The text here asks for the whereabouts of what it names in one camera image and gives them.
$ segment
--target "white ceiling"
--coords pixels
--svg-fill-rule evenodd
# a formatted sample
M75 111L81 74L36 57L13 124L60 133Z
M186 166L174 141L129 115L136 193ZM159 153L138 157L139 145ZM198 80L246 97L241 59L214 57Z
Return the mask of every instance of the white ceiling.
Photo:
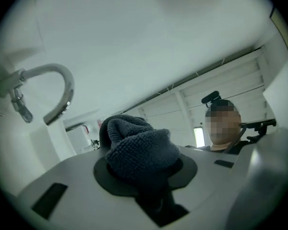
M64 119L98 117L253 45L271 8L266 0L19 0L0 28L0 51L34 47L27 59L10 55L17 69L68 67L75 96ZM63 81L48 74L26 87L53 105Z

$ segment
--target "small window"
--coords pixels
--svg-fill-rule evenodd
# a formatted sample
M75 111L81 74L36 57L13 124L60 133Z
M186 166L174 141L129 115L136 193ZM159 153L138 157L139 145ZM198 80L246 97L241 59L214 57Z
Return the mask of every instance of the small window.
M205 146L205 139L204 139L204 131L202 127L197 127L194 129L195 140L196 140L196 147L204 147Z

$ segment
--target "black rectangular cutout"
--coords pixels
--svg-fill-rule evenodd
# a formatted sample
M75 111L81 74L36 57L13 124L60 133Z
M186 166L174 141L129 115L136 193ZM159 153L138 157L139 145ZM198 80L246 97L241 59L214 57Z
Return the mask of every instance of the black rectangular cutout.
M216 160L214 163L217 164L217 165L221 165L221 166L227 167L227 168L232 168L234 166L234 163L228 162L228 161L225 161L225 160Z
M60 198L66 191L67 186L61 183L54 183L32 206L32 210L41 217L48 219Z

